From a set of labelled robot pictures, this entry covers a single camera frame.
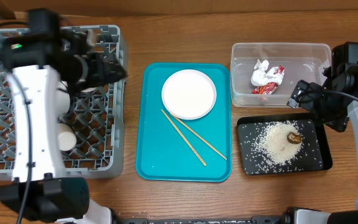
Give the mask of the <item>small pink bowl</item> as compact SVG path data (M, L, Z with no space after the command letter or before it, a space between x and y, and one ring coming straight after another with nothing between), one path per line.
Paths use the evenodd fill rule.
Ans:
M81 92L89 93L89 92L95 91L96 89L97 89L97 87L91 87L91 88L86 88L86 89L82 90Z

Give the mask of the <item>red snack wrapper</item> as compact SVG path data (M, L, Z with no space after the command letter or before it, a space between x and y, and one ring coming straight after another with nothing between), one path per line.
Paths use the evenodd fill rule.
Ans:
M282 81L283 81L285 68L280 65L277 67L275 73L279 73L282 76ZM271 95L278 88L278 86L279 85L276 83L269 83L265 86L256 86L252 91L252 94Z

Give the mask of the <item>white napkin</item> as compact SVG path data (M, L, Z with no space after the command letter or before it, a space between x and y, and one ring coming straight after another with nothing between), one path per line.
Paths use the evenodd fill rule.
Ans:
M250 79L253 86L265 86L269 83L276 83L278 85L281 84L282 76L279 73L275 73L277 67L272 67L269 71L267 71L268 68L268 60L264 60L263 62L260 60L257 61Z

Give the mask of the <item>white paper cup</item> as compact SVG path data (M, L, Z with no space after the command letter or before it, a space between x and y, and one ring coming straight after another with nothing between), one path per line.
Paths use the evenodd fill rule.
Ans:
M76 145L76 136L66 124L58 124L58 146L61 151L69 151Z

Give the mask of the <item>large pink plate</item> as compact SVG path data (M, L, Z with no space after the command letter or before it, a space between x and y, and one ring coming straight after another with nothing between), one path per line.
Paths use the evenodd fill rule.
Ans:
M180 119L206 116L214 107L217 90L212 79L198 70L185 69L170 75L162 87L165 109Z

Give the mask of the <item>wooden chopstick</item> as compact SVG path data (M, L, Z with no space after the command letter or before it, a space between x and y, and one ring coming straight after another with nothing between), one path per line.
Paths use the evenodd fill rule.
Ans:
M215 153L220 155L223 159L227 160L226 156L224 156L220 151L218 151L213 145L211 145L207 140L205 140L203 137L201 137L197 132L195 132L193 129L191 129L187 124L185 124L181 119L177 118L176 116L172 115L173 118L175 118L180 124L182 124L186 129L188 129L190 132L192 132L197 138L199 138L201 141L203 141L208 147L210 147Z
M173 126L173 128L175 129L175 131L180 135L180 137L182 138L182 140L184 140L184 142L186 143L186 145L191 149L191 151L193 152L193 154L198 158L198 160L202 163L202 165L204 167L207 166L207 164L205 163L205 161L203 160L203 158L198 154L198 152L196 151L196 149L191 145L191 143L187 140L187 138L185 137L185 135L179 130L179 128L176 126L176 124L172 121L172 119L169 117L168 114L166 114L166 112L164 111L164 109L161 109L161 112L164 114L164 116L166 117L166 119L169 121L169 123Z

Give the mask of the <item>brown food piece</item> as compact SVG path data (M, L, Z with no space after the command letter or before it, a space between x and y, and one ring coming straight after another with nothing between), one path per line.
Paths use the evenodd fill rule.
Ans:
M301 144L302 137L299 133L289 132L287 134L287 141L291 144Z

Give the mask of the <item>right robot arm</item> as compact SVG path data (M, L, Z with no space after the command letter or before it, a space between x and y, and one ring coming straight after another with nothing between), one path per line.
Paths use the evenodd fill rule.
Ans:
M333 48L331 66L323 72L322 85L300 80L294 87L287 105L299 106L313 114L315 120L337 132L347 124L353 127L358 166L358 42L346 42ZM310 208L290 207L282 223L358 223L358 193L356 209L327 213Z

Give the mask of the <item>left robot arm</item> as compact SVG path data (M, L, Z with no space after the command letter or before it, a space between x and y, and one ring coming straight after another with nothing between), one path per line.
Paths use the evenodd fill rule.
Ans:
M12 182L0 201L17 221L117 223L110 208L90 198L83 177L69 177L58 145L58 118L70 107L62 96L125 79L116 60L94 52L89 32L62 29L49 9L31 9L27 33L1 41L0 61L14 102L16 156Z

